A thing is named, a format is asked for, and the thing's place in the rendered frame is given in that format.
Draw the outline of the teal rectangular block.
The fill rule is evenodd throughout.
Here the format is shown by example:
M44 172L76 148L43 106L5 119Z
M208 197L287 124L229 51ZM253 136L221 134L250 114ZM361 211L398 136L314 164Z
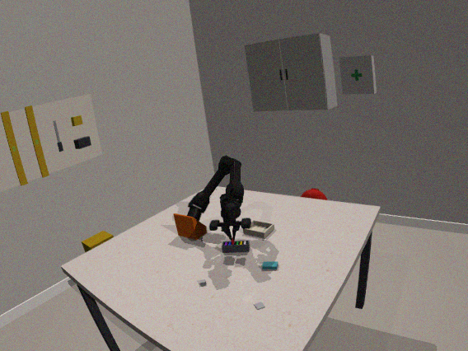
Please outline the teal rectangular block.
M262 265L262 269L277 269L277 267L278 261L264 262Z

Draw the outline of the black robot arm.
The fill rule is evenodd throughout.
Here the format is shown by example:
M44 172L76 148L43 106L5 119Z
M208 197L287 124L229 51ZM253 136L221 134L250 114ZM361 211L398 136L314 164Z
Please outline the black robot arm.
M227 185L226 193L220 196L221 218L222 213L226 213L230 219L237 219L241 216L240 206L243 203L244 187L241 183L241 163L235 158L223 156L218 163L218 170L209 181L203 191L198 192L190 201L190 210L187 216L198 221L201 213L204 213L209 204L209 197L217 188L223 177L230 174L230 183ZM195 206L197 207L195 207ZM201 208L201 209L199 209Z

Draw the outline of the white open tray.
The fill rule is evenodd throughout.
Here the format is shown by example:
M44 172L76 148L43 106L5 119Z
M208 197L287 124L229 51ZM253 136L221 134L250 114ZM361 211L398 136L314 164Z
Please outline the white open tray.
M273 223L252 220L250 228L243 229L243 233L247 235L251 235L251 236L266 237L273 230L274 230Z

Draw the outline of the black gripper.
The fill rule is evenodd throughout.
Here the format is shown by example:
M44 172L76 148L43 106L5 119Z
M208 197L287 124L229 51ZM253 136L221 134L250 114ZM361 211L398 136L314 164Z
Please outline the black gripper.
M219 219L212 220L209 223L210 231L216 231L218 227L221 227L221 232L224 232L230 240L235 240L236 231L239 231L240 225L243 229L250 228L251 226L251 219L250 218L243 218L241 221L236 221L236 219L230 219L226 213L222 213L223 222L219 222ZM233 226L232 235L230 232L230 227Z

